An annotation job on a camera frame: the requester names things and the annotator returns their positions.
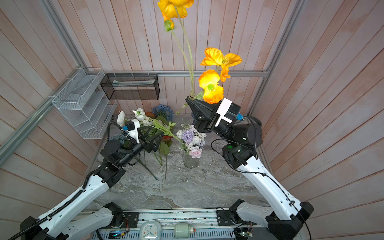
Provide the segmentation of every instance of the flower center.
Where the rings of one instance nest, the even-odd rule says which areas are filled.
[[[209,89],[210,91],[213,91],[214,88],[215,88],[215,85],[213,85],[213,84],[209,84],[209,85],[208,85],[208,89]]]

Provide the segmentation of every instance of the yellow flower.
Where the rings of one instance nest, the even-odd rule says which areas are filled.
[[[231,76],[228,75],[229,67],[240,64],[243,60],[240,56],[228,53],[223,56],[223,53],[217,48],[206,48],[205,49],[205,58],[201,62],[203,66],[217,65],[221,66],[220,79],[222,82],[225,82],[227,78]]]
[[[224,98],[224,88],[217,84],[219,80],[219,74],[212,69],[208,69],[201,74],[199,86],[204,89],[203,99],[207,103],[218,103]]]
[[[163,18],[164,18],[164,28],[166,31],[170,31],[172,29],[175,28],[175,24],[173,23],[173,21],[167,17],[167,15],[165,15],[164,13],[161,13],[163,15]]]
[[[170,19],[177,18],[175,7],[177,7],[180,17],[185,18],[188,14],[186,8],[191,7],[193,2],[194,0],[160,0],[157,4],[163,15],[166,15]]]

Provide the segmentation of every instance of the gray marble surface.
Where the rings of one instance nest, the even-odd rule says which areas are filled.
[[[174,121],[178,123],[175,133],[180,128],[179,123],[192,123],[191,117],[176,116]],[[111,128],[111,136],[117,132],[115,129]],[[109,202],[117,203],[124,210],[229,207],[237,199],[268,206],[260,192],[241,173],[230,169],[225,160],[212,150],[210,144],[216,138],[216,134],[208,133],[199,165],[194,169],[184,166],[184,154],[177,141],[173,141],[167,164],[163,166],[152,153],[146,153],[146,166],[159,181],[140,164],[127,166],[127,172],[120,181],[86,209],[96,210]],[[213,144],[215,149],[223,145],[223,141]],[[102,159],[99,155],[92,169],[96,169]]]

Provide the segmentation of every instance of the green cylindrical container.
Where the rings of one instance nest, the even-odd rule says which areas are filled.
[[[175,226],[175,238],[187,238],[193,232],[193,227],[190,227],[187,223],[179,223]]]

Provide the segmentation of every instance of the wooden wall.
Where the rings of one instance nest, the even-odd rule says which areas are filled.
[[[171,34],[164,31],[158,0],[52,0],[85,64],[109,71],[187,70]],[[196,70],[207,47],[242,57],[231,69],[266,69],[275,53],[297,0],[195,0],[184,19]],[[186,53],[182,29],[175,33]],[[119,101],[125,112],[159,104],[174,111],[190,93],[189,78],[160,78],[158,101]],[[224,83],[225,97],[249,112],[261,78],[238,77]],[[184,109],[181,113],[190,113]]]
[[[384,1],[309,0],[254,116],[313,239],[384,239]]]
[[[75,67],[38,0],[0,1],[0,144]],[[96,147],[52,110],[0,169],[2,238],[76,190]]]

